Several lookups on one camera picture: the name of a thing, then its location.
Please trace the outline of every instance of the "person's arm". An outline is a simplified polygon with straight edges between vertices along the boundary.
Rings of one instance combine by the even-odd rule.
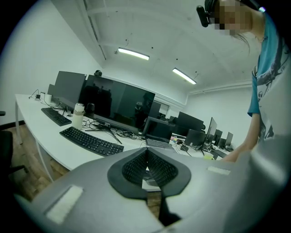
[[[233,152],[225,156],[222,161],[235,162],[240,153],[251,150],[258,142],[260,131],[260,115],[253,113],[251,117],[251,125],[247,133],[245,141]]]

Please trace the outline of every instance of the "desk surface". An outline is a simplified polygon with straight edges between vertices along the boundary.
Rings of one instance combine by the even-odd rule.
[[[80,146],[70,142],[62,137],[59,132],[71,127],[71,124],[66,126],[58,126],[49,117],[47,117],[41,108],[48,107],[40,101],[35,101],[33,98],[29,99],[29,95],[16,94],[16,101],[23,119],[36,139],[36,141],[52,156],[57,162],[72,170],[83,163],[103,158]],[[105,132],[86,132],[90,135],[106,140],[111,143],[116,143],[116,140]],[[144,141],[137,139],[132,140],[129,138],[119,137],[116,135],[124,146],[124,151],[145,147]],[[173,148],[177,151],[178,156],[189,156],[186,152],[180,151],[180,146],[173,144]],[[188,151],[193,157],[203,157],[201,152],[197,152],[190,148]]]

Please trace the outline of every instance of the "wooden floor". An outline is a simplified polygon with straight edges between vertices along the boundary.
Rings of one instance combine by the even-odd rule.
[[[16,140],[16,128],[7,130],[13,134],[12,166],[25,165],[28,169],[28,173],[25,173],[22,169],[11,174],[10,180],[15,184],[16,191],[31,201],[38,193],[49,186],[51,181],[42,166],[35,140],[26,125],[20,126],[22,145],[19,145]],[[69,172],[68,169],[60,165],[53,158],[51,158],[50,165],[56,179]],[[149,192],[147,203],[152,213],[158,217],[161,205],[161,193]]]

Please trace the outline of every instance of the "desk leg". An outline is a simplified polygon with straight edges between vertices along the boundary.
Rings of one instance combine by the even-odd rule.
[[[19,144],[22,144],[22,139],[20,135],[20,130],[19,130],[19,121],[18,121],[18,105],[17,102],[15,102],[15,124],[16,124],[16,134],[17,134],[17,140]]]
[[[50,155],[42,148],[42,146],[37,141],[35,142],[36,142],[38,154],[40,155],[42,165],[45,167],[46,173],[48,174],[50,180],[53,182],[54,173],[50,166]]]

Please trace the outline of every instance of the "white desk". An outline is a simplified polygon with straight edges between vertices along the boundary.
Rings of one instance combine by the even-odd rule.
[[[61,136],[59,132],[71,127],[71,124],[60,127],[56,123],[54,123],[41,111],[41,108],[48,107],[47,105],[41,103],[40,101],[35,101],[33,98],[29,99],[29,95],[16,94],[15,97],[15,122],[18,142],[22,144],[18,122],[18,110],[20,110],[26,126],[35,138],[40,159],[51,181],[54,181],[54,175],[50,167],[49,156],[54,158],[57,162],[59,162],[62,166],[66,167],[69,170],[73,170],[83,163],[103,158],[100,155],[94,154],[88,150],[81,148],[80,146],[70,142],[69,140]],[[116,140],[111,135],[105,132],[86,133],[98,137],[102,140],[116,143]],[[131,140],[125,137],[119,137],[118,135],[116,136],[122,142],[122,145],[124,146],[124,151],[146,146],[145,142],[140,139]],[[175,145],[173,145],[173,148],[177,151],[177,156],[189,156],[186,152],[179,150],[180,146],[178,146],[178,150]],[[192,148],[189,149],[188,153],[190,153],[193,157],[203,157],[203,154],[201,152],[197,152]]]

